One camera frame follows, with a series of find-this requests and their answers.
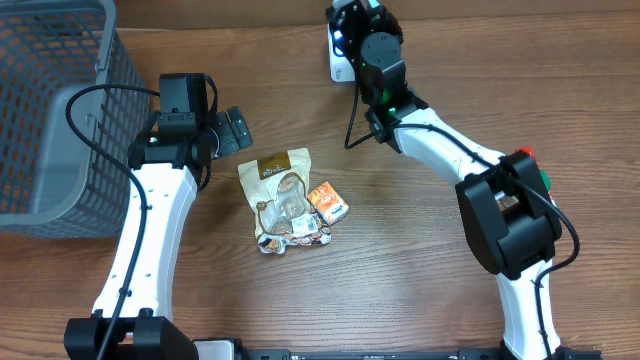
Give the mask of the orange white snack packet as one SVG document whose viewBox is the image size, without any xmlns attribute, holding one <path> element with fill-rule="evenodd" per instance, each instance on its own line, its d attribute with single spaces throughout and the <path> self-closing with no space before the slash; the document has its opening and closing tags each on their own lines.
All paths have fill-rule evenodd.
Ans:
<svg viewBox="0 0 640 360">
<path fill-rule="evenodd" d="M 313 189 L 307 199 L 329 226 L 342 220 L 350 210 L 346 201 L 328 181 Z"/>
</svg>

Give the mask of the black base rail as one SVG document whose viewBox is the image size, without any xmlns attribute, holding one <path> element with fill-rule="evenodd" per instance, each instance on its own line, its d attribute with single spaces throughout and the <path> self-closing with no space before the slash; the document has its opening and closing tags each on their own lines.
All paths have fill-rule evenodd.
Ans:
<svg viewBox="0 0 640 360">
<path fill-rule="evenodd" d="M 502 348 L 462 348 L 444 352 L 298 352 L 288 349 L 250 349 L 240 339 L 195 340 L 204 360 L 504 360 L 514 359 Z"/>
</svg>

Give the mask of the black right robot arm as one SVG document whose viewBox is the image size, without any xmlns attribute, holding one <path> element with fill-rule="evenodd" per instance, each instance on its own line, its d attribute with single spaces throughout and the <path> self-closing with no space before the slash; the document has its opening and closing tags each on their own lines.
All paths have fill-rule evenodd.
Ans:
<svg viewBox="0 0 640 360">
<path fill-rule="evenodd" d="M 409 86 L 398 20 L 377 1 L 335 1 L 325 11 L 330 56 L 353 70 L 370 137 L 453 185 L 468 246 L 495 275 L 507 359 L 571 359 L 552 319 L 549 276 L 580 250 L 542 171 L 523 150 L 488 149 L 444 123 Z"/>
</svg>

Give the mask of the red snack bar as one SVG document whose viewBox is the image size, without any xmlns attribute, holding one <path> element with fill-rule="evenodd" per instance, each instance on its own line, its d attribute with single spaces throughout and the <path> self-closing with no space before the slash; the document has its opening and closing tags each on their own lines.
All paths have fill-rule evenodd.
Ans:
<svg viewBox="0 0 640 360">
<path fill-rule="evenodd" d="M 533 149 L 531 146 L 523 146 L 523 147 L 519 147 L 519 148 L 516 148 L 516 151 L 517 151 L 517 152 L 523 152 L 523 153 L 526 153 L 528 156 L 530 156 L 530 157 L 532 157 L 532 158 L 535 158 L 534 149 Z M 549 195 L 549 198 L 550 198 L 550 200 L 551 200 L 551 203 L 552 203 L 553 205 L 556 205 L 556 202 L 555 202 L 555 201 L 554 201 L 554 199 L 553 199 L 552 192 L 548 193 L 548 195 Z"/>
</svg>

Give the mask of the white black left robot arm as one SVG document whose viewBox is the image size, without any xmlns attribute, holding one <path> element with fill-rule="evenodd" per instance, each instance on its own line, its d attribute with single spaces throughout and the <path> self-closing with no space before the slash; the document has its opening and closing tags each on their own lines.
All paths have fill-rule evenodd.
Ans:
<svg viewBox="0 0 640 360">
<path fill-rule="evenodd" d="M 160 109 L 130 143 L 126 161 L 71 131 L 129 180 L 124 225 L 110 275 L 88 318 L 69 320 L 72 359 L 232 359 L 231 340 L 198 344 L 172 322 L 172 286 L 186 217 L 211 179 L 214 160 L 252 145 L 238 107 L 218 108 L 213 79 L 163 74 Z"/>
</svg>

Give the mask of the white barcode scanner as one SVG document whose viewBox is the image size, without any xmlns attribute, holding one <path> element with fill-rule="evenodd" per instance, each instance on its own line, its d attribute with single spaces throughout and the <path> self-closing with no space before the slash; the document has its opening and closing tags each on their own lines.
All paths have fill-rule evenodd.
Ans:
<svg viewBox="0 0 640 360">
<path fill-rule="evenodd" d="M 336 83 L 354 82 L 354 69 L 345 53 L 349 43 L 344 34 L 328 24 L 327 37 L 331 79 Z"/>
</svg>

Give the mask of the white snack wrapper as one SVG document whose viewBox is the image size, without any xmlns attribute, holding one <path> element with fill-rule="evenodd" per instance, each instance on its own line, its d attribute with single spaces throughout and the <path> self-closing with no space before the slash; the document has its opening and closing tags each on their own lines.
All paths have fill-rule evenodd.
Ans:
<svg viewBox="0 0 640 360">
<path fill-rule="evenodd" d="M 311 165 L 309 150 L 299 148 L 238 166 L 261 252 L 282 255 L 291 246 L 331 242 L 329 226 L 307 199 Z"/>
</svg>

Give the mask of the grey plastic mesh basket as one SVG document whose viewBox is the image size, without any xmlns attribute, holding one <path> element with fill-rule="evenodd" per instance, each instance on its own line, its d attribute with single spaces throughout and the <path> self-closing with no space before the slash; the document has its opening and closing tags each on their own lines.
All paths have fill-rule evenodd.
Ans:
<svg viewBox="0 0 640 360">
<path fill-rule="evenodd" d="M 122 228 L 129 180 L 118 161 L 151 99 L 109 0 L 1 4 L 1 229 L 32 237 L 106 237 Z"/>
</svg>

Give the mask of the green lid jar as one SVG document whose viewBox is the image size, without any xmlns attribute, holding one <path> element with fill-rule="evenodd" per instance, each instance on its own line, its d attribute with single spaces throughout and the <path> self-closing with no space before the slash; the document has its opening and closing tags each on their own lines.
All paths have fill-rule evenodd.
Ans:
<svg viewBox="0 0 640 360">
<path fill-rule="evenodd" d="M 545 185 L 547 193 L 550 193 L 552 184 L 551 184 L 551 180 L 550 180 L 548 174 L 543 169 L 539 169 L 539 172 L 540 172 L 541 178 L 543 180 L 543 183 Z"/>
</svg>

